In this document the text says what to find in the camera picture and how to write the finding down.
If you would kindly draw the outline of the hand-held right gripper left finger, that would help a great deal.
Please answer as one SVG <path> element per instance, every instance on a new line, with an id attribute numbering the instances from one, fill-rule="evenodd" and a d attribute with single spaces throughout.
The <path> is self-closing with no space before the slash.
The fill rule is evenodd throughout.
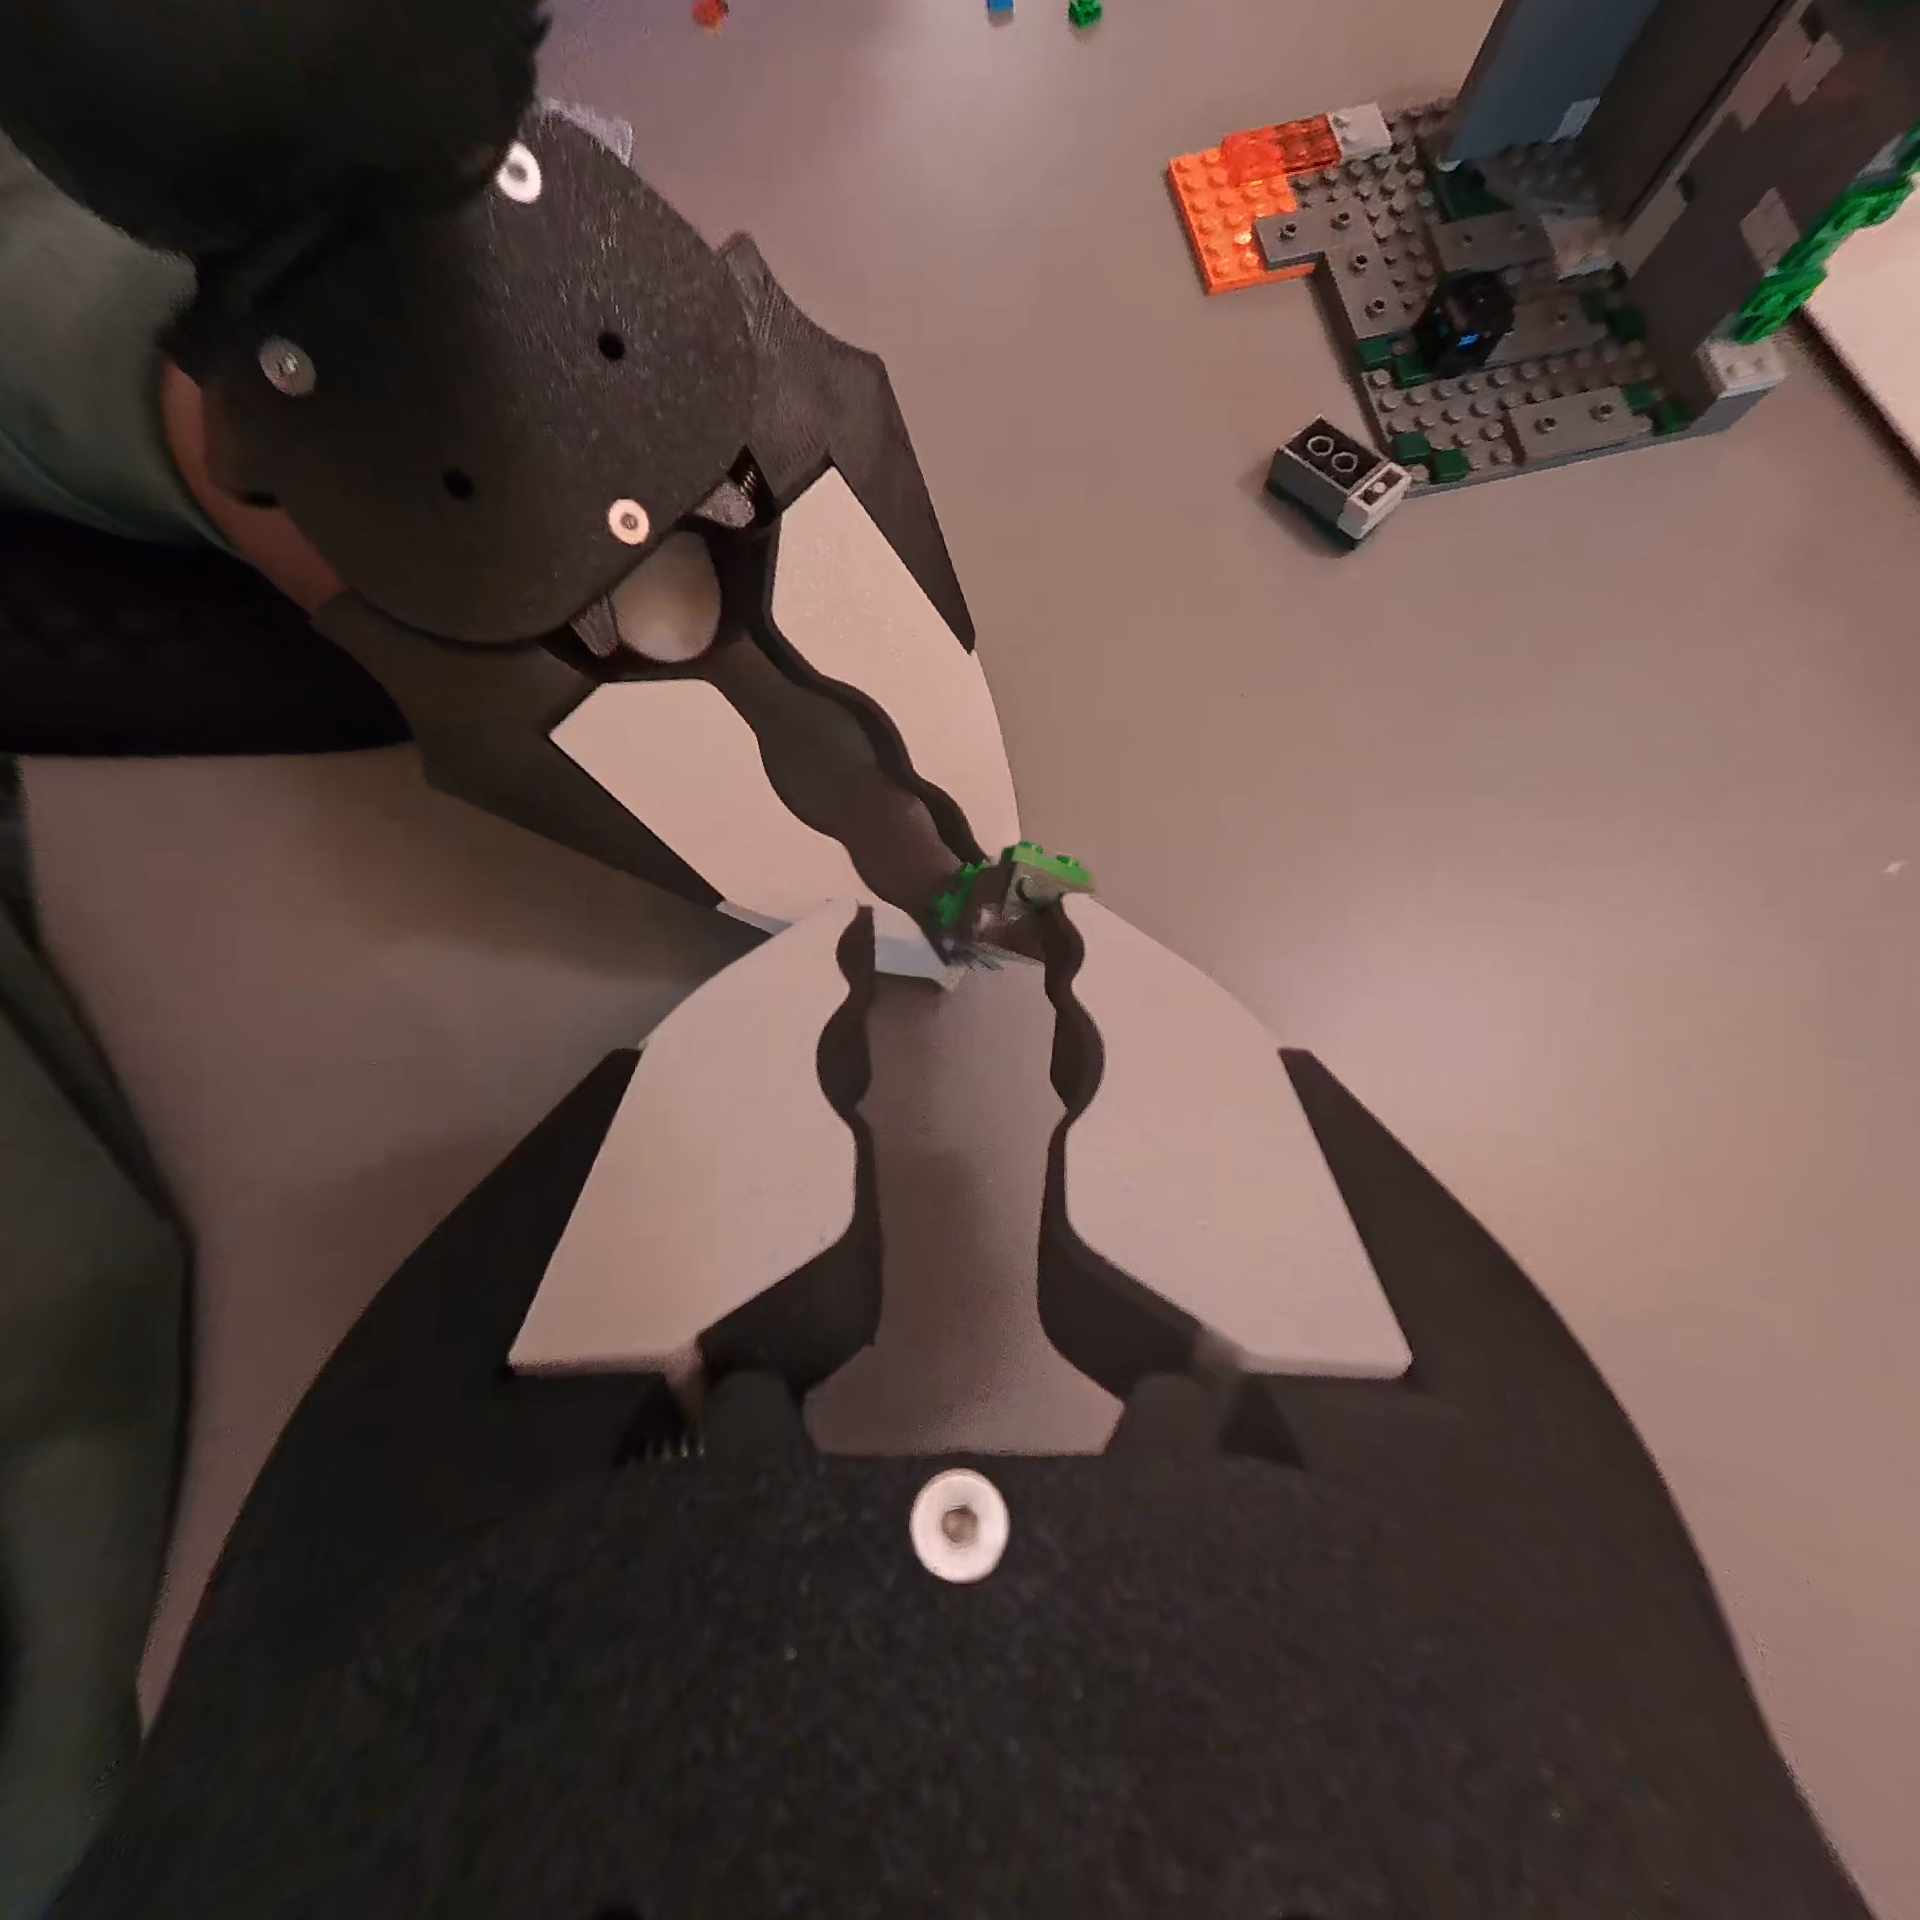
<path id="1" fill-rule="evenodd" d="M 516 1332 L 518 1375 L 822 1382 L 876 1339 L 874 982 L 871 913 L 829 901 L 660 1021 Z"/>

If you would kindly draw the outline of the orange brick plate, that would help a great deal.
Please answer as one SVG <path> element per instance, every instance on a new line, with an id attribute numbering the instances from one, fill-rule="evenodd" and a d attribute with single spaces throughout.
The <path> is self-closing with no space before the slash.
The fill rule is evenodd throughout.
<path id="1" fill-rule="evenodd" d="M 1339 161 L 1326 114 L 1233 132 L 1214 148 L 1171 156 L 1164 181 L 1205 295 L 1309 277 L 1315 263 L 1271 271 L 1255 227 L 1270 216 L 1291 216 L 1293 187 Z"/>

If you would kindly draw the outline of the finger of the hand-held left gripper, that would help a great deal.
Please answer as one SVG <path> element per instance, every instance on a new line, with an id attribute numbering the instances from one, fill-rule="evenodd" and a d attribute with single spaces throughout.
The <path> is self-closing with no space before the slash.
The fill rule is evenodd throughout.
<path id="1" fill-rule="evenodd" d="M 555 728 L 556 747 L 720 897 L 724 914 L 784 932 L 832 903 L 871 913 L 878 972 L 958 972 L 850 852 L 777 794 L 749 722 L 694 679 L 603 683 Z"/>
<path id="2" fill-rule="evenodd" d="M 1004 728 L 978 656 L 852 492 L 782 515 L 770 626 L 768 776 L 829 853 L 804 853 L 777 901 L 905 901 L 914 880 L 1022 838 Z"/>

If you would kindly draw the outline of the grey white brick column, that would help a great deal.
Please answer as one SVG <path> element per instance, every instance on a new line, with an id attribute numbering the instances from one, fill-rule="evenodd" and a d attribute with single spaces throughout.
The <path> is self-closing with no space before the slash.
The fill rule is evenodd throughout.
<path id="1" fill-rule="evenodd" d="M 917 932 L 936 951 L 945 969 L 967 972 L 1004 972 L 1004 969 L 1036 969 L 1045 964 L 1045 920 L 1052 913 L 1020 911 L 1004 906 L 1004 889 L 1000 884 L 985 879 L 975 892 L 975 923 L 967 926 L 962 940 L 942 940 L 927 931 L 927 911 L 933 899 L 917 914 Z"/>

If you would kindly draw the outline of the grey brick with black rings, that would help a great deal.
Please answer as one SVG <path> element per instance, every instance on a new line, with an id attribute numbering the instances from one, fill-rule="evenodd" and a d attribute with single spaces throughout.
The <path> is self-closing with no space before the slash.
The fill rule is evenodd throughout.
<path id="1" fill-rule="evenodd" d="M 1411 472 L 1326 418 L 1308 419 L 1271 456 L 1265 491 L 1329 535 L 1357 548 L 1406 505 Z"/>

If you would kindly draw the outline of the person's left hand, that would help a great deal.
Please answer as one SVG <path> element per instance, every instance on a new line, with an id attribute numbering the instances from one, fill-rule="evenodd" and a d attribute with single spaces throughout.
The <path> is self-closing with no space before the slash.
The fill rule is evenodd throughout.
<path id="1" fill-rule="evenodd" d="M 161 419 L 179 476 L 229 551 L 299 606 L 319 614 L 342 583 L 279 507 L 261 507 L 227 485 L 227 448 L 201 385 L 161 363 Z"/>

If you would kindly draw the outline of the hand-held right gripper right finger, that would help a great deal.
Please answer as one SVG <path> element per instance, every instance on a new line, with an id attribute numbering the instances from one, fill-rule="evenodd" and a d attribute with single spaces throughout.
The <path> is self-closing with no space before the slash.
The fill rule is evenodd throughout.
<path id="1" fill-rule="evenodd" d="M 1280 1041 L 1090 894 L 1045 920 L 1049 1343 L 1096 1382 L 1401 1381 L 1411 1353 Z"/>

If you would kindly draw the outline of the grey green brick tower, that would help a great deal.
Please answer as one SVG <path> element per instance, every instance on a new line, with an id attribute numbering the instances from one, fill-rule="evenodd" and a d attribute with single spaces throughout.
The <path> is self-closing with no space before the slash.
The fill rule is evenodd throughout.
<path id="1" fill-rule="evenodd" d="M 1315 263 L 1364 426 L 1419 492 L 1697 441 L 1915 194 L 1918 8 L 1501 4 L 1459 90 L 1331 114 L 1255 227 Z"/>

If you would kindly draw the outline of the person's left forearm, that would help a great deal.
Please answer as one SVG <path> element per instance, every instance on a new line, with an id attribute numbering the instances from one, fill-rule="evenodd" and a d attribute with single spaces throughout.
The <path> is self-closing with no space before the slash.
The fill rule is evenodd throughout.
<path id="1" fill-rule="evenodd" d="M 226 548 L 161 418 L 161 338 L 194 288 L 188 261 L 138 245 L 2 144 L 5 510 Z"/>

